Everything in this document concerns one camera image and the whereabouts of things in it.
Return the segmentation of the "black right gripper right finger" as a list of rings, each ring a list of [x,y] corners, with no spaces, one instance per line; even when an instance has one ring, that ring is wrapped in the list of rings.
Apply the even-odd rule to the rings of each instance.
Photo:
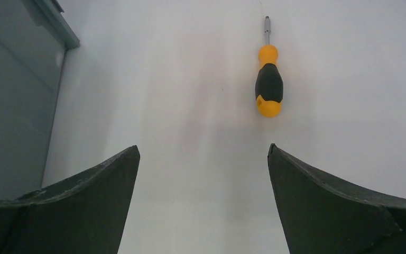
[[[267,162],[290,253],[406,253],[406,198],[348,182],[275,144]]]

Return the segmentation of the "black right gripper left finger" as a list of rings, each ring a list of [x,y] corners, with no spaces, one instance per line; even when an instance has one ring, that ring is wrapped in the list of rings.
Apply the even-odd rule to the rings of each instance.
[[[14,200],[0,201],[0,253],[117,253],[140,152],[102,163]]]

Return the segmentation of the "yellow black screwdriver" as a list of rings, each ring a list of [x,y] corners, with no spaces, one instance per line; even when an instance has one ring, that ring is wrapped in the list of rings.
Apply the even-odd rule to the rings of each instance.
[[[279,115],[283,100],[283,80],[277,62],[279,52],[271,44],[271,19],[264,18],[265,45],[258,52],[260,69],[255,83],[255,100],[258,112],[268,118]]]

